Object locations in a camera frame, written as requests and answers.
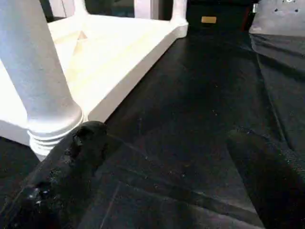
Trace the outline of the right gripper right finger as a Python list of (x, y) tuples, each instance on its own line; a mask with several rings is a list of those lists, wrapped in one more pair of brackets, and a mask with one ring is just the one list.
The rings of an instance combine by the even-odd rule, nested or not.
[(305, 227), (305, 156), (251, 130), (228, 132), (227, 149), (267, 229)]

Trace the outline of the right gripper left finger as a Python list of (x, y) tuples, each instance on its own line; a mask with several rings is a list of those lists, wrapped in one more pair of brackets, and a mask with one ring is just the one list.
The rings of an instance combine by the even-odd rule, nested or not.
[(81, 124), (65, 136), (23, 181), (0, 211), (2, 229), (76, 229), (105, 160), (107, 127)]

